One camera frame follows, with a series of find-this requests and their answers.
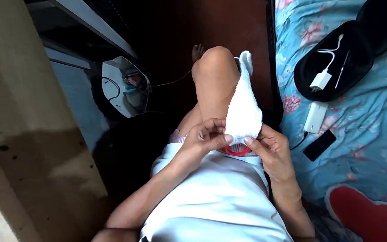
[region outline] white t-shirt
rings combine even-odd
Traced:
[[[168,144],[153,163],[151,176],[164,168],[182,143]],[[198,169],[151,212],[140,241],[292,241],[268,200],[259,157],[211,151]]]

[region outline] bed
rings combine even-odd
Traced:
[[[294,84],[293,70],[317,42],[356,18],[364,0],[277,0],[275,3],[276,77],[283,104],[280,129],[289,146],[298,144],[311,101]],[[330,130],[337,140],[311,162],[303,149]],[[387,52],[369,73],[329,108],[319,134],[309,134],[292,150],[303,197],[323,205],[326,190],[350,184],[370,199],[387,201]]]

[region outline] black phone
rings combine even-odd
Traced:
[[[317,140],[307,146],[303,153],[309,160],[314,162],[336,140],[336,136],[330,130],[327,130]]]

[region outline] fingernail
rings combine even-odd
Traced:
[[[244,143],[245,143],[246,145],[251,145],[252,142],[253,142],[253,139],[252,139],[252,138],[250,138],[250,137],[244,138]]]
[[[228,143],[232,142],[232,136],[230,134],[226,134],[226,135],[224,135],[224,137],[225,137],[226,142],[228,142]]]

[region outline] red ring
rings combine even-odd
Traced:
[[[233,151],[230,151],[228,148],[229,148],[229,146],[225,146],[225,151],[233,156],[242,156],[250,150],[249,147],[247,147],[247,149],[245,149],[244,151],[233,152]]]

